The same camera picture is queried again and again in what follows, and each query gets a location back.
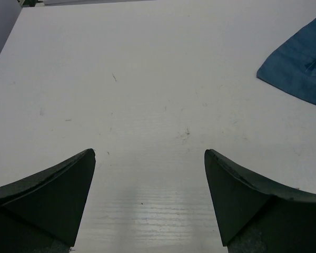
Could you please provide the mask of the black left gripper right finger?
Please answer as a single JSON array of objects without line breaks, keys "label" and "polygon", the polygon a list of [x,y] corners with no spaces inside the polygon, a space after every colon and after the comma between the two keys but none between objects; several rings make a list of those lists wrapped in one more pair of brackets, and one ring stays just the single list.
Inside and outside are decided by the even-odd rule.
[{"label": "black left gripper right finger", "polygon": [[316,194],[204,154],[222,245],[229,252],[316,252]]}]

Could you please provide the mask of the blue lettered pillowcase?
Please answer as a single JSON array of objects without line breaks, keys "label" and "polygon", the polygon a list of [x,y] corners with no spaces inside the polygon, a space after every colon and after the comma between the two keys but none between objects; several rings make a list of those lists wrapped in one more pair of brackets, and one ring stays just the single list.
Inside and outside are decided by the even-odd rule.
[{"label": "blue lettered pillowcase", "polygon": [[256,77],[316,105],[316,18],[273,51]]}]

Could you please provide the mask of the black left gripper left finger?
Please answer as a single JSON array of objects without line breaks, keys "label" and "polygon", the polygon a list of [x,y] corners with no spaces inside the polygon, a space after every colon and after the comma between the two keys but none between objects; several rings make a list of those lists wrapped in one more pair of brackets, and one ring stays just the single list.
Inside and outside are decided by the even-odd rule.
[{"label": "black left gripper left finger", "polygon": [[95,170],[95,152],[0,187],[0,252],[70,252]]}]

